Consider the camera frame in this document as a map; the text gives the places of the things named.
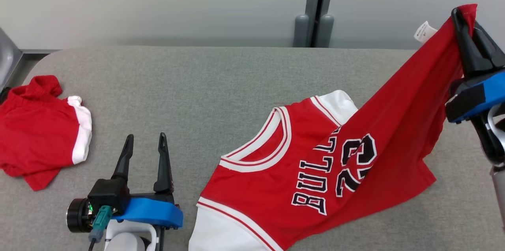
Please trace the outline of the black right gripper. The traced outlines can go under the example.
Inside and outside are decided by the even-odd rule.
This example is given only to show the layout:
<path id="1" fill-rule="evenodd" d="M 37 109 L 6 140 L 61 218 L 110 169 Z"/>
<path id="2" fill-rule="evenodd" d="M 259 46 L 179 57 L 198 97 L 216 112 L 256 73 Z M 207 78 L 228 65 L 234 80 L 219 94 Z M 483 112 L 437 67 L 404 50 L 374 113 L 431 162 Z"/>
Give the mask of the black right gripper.
<path id="1" fill-rule="evenodd" d="M 458 7 L 452 10 L 452 21 L 465 78 L 504 70 L 504 51 L 478 21 L 474 26 L 468 23 Z M 490 163 L 503 165 L 504 119 L 494 123 L 494 119 L 488 120 L 486 114 L 478 114 L 472 118 L 472 124 Z"/>

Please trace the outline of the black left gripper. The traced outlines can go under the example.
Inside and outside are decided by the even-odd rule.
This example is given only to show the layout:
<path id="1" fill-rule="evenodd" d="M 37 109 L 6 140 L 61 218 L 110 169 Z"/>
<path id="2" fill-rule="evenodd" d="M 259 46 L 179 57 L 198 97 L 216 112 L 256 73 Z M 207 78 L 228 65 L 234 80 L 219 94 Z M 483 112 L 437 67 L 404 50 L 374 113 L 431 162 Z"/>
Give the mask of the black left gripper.
<path id="1" fill-rule="evenodd" d="M 112 179 L 124 179 L 128 181 L 129 163 L 133 156 L 134 135 L 126 137 L 124 146 L 116 164 Z M 165 133 L 160 133 L 159 165 L 157 181 L 153 186 L 155 193 L 137 193 L 132 199 L 123 215 L 113 215 L 112 219 L 119 221 L 131 221 L 147 223 L 153 226 L 161 226 L 166 229 L 176 229 L 176 204 L 172 194 L 174 183 L 172 177 L 170 154 Z M 66 223 L 72 233 L 89 233 L 92 230 L 92 222 L 99 208 L 93 208 L 87 198 L 74 199 L 66 213 Z"/>

